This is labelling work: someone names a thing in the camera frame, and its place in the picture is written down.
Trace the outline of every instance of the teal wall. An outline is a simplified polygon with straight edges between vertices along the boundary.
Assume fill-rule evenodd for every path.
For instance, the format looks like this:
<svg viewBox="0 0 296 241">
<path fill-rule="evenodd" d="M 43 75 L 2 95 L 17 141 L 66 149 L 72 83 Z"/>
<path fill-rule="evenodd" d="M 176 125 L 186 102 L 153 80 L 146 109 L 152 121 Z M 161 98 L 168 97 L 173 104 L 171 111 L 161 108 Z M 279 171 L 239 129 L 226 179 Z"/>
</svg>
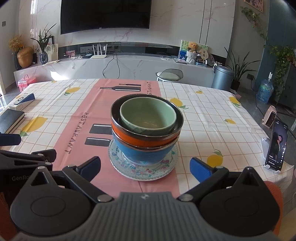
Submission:
<svg viewBox="0 0 296 241">
<path fill-rule="evenodd" d="M 284 0 L 270 0 L 268 41 L 271 45 L 296 48 L 296 11 Z M 262 61 L 256 78 L 258 89 L 263 79 L 267 79 L 275 67 L 275 56 L 264 49 Z"/>
</svg>

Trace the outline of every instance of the pink storage box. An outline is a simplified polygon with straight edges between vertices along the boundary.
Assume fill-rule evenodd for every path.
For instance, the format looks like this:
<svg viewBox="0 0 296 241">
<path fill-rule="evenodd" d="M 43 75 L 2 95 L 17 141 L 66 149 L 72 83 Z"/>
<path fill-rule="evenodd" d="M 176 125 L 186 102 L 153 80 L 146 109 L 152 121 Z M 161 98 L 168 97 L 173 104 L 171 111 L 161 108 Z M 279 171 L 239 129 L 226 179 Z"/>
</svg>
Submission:
<svg viewBox="0 0 296 241">
<path fill-rule="evenodd" d="M 37 80 L 36 80 L 35 76 L 32 76 L 29 78 L 28 75 L 25 75 L 23 79 L 21 79 L 17 82 L 17 85 L 20 89 L 20 92 L 22 92 L 28 87 L 29 84 L 33 84 L 36 82 L 37 82 Z"/>
</svg>

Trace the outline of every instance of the stack of bowls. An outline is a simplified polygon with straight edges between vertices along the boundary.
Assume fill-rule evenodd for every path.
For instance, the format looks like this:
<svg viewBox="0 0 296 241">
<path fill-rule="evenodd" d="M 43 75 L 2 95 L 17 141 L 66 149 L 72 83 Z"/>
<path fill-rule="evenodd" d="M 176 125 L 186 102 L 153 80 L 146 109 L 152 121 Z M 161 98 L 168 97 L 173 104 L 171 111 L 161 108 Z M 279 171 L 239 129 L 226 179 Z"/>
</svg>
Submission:
<svg viewBox="0 0 296 241">
<path fill-rule="evenodd" d="M 111 107 L 111 119 L 117 146 L 129 161 L 141 166 L 164 159 L 177 142 L 184 122 L 173 103 L 146 94 L 116 100 Z"/>
</svg>

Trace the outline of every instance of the brown wooden vase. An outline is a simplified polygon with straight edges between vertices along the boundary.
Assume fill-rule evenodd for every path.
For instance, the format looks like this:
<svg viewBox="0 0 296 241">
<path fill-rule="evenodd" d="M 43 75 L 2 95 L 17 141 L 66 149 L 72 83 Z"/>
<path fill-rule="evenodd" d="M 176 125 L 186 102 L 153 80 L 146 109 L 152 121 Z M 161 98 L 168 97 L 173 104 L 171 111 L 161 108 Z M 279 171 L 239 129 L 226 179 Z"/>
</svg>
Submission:
<svg viewBox="0 0 296 241">
<path fill-rule="evenodd" d="M 17 59 L 21 67 L 29 67 L 33 61 L 33 49 L 31 47 L 21 49 L 17 54 Z"/>
</svg>

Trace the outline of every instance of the hanging vine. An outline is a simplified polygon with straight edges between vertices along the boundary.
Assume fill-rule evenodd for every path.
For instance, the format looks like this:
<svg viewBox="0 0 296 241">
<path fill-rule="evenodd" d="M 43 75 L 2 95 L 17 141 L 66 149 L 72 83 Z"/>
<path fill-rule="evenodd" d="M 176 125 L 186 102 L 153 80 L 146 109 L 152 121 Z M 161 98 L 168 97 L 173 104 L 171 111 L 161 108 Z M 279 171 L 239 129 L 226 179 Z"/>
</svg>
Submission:
<svg viewBox="0 0 296 241">
<path fill-rule="evenodd" d="M 261 20 L 260 20 L 260 14 L 255 13 L 252 9 L 247 7 L 241 7 L 242 13 L 246 16 L 248 21 L 252 23 L 252 27 L 256 28 L 257 32 L 259 33 L 260 37 L 262 37 L 265 40 L 264 48 L 269 48 L 269 53 L 276 56 L 275 61 L 275 78 L 273 81 L 274 90 L 276 92 L 276 95 L 280 97 L 280 89 L 279 87 L 282 87 L 283 90 L 285 89 L 285 83 L 283 80 L 284 75 L 289 70 L 289 64 L 295 62 L 295 52 L 294 49 L 285 46 L 285 47 L 279 47 L 276 45 L 270 45 L 268 43 L 267 38 L 267 31 L 262 26 Z"/>
</svg>

